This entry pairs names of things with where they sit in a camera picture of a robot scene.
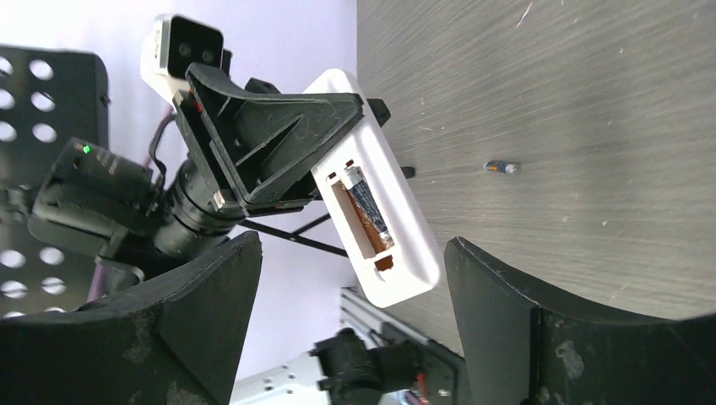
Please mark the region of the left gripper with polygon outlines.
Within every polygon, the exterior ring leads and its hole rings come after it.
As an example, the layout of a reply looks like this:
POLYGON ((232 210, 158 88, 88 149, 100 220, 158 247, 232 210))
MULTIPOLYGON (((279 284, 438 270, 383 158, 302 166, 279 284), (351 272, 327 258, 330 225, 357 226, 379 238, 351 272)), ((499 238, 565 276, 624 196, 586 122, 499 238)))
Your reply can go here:
POLYGON ((317 195, 312 169, 364 116, 356 93, 281 94, 252 78, 245 89, 193 62, 175 95, 189 147, 165 191, 153 236, 169 257, 200 257, 244 215, 299 210, 317 195))

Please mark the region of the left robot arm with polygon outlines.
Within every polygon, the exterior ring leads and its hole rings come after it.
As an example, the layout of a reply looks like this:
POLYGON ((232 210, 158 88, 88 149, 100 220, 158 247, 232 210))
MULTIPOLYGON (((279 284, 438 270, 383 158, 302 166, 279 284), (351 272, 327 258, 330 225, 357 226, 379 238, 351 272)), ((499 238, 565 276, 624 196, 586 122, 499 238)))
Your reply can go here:
POLYGON ((38 191, 8 191, 45 244, 153 278, 225 243, 246 219, 301 211, 319 197, 312 168, 365 115, 353 90, 283 94, 251 79, 234 84, 192 63, 172 120, 187 158, 172 183, 166 167, 144 167, 72 138, 38 191))

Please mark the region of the dark battery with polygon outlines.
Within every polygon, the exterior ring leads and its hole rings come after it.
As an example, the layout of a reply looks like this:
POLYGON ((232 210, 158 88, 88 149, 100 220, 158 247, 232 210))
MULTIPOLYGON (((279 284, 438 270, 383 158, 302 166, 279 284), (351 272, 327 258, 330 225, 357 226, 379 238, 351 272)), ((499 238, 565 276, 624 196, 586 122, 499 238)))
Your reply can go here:
POLYGON ((484 164, 486 171, 503 174, 517 174, 520 168, 519 163, 503 160, 491 160, 484 164))

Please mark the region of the grey battery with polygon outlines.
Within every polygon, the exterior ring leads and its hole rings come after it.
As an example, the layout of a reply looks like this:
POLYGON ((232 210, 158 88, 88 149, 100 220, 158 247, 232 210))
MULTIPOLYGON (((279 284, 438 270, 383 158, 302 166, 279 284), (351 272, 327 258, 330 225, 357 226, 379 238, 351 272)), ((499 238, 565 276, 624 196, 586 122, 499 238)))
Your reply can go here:
POLYGON ((372 191, 357 166, 344 169, 344 188, 355 201, 357 209, 377 232, 378 237, 386 248, 394 246, 393 237, 377 206, 372 191))

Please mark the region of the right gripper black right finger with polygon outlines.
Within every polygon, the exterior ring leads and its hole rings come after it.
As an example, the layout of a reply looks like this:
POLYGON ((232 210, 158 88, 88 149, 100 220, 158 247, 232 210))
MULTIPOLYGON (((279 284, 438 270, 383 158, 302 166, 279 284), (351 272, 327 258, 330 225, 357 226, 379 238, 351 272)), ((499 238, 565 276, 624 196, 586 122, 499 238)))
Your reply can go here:
POLYGON ((477 404, 712 404, 715 317, 588 300, 462 237, 444 251, 477 404))

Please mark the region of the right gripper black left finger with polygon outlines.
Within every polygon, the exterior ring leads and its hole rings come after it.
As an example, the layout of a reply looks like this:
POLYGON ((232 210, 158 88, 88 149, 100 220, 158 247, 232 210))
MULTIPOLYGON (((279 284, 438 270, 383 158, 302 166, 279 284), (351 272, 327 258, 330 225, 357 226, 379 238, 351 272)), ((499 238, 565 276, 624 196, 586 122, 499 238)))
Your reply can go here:
POLYGON ((2 320, 2 403, 227 404, 262 260, 248 231, 75 311, 2 320))

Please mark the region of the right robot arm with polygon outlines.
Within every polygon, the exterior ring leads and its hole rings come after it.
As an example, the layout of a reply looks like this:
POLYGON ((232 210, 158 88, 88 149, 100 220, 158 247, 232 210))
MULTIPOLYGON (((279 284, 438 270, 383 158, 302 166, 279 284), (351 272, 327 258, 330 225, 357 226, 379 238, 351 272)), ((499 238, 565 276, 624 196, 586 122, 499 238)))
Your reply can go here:
MULTIPOLYGON (((473 404, 712 404, 715 317, 619 310, 511 267, 462 237, 444 253, 473 404)), ((345 328, 276 376, 236 386, 262 270, 257 234, 68 313, 1 321, 4 404, 376 404, 447 382, 430 348, 367 348, 345 328)))

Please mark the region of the white air conditioner remote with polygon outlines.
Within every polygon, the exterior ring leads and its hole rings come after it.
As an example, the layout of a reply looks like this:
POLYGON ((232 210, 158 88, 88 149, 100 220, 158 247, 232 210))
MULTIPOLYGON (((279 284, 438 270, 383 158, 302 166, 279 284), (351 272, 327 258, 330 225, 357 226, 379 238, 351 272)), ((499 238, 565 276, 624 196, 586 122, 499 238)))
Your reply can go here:
POLYGON ((437 240, 368 105, 362 118, 313 167, 312 176, 367 299, 379 308, 435 288, 444 269, 437 240), (367 228, 347 178, 358 170, 392 245, 367 228))

